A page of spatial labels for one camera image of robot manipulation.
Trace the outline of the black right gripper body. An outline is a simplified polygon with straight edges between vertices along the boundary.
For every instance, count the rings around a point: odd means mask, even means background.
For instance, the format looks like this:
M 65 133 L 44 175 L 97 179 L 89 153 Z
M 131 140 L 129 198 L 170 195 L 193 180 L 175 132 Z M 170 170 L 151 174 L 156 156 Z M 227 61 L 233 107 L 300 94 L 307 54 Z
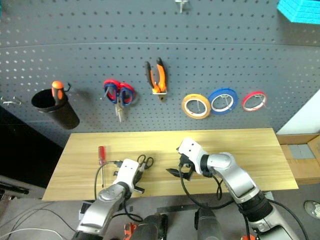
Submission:
M 185 154 L 181 154 L 179 158 L 179 171 L 181 172 L 181 175 L 192 175 L 195 171 L 195 164 L 189 159 L 188 156 Z M 187 167 L 189 170 L 188 172 L 182 172 L 182 168 Z

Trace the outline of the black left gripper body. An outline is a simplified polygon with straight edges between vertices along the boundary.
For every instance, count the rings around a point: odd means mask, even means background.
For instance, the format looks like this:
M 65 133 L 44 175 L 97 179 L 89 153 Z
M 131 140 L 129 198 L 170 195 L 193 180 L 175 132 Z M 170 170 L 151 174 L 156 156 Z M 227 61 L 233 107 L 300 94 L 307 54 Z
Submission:
M 133 179 L 133 186 L 134 186 L 134 191 L 138 193 L 144 193 L 145 189 L 142 187 L 137 186 L 137 183 L 141 180 L 143 173 L 142 172 L 137 172 L 135 174 L 135 177 Z

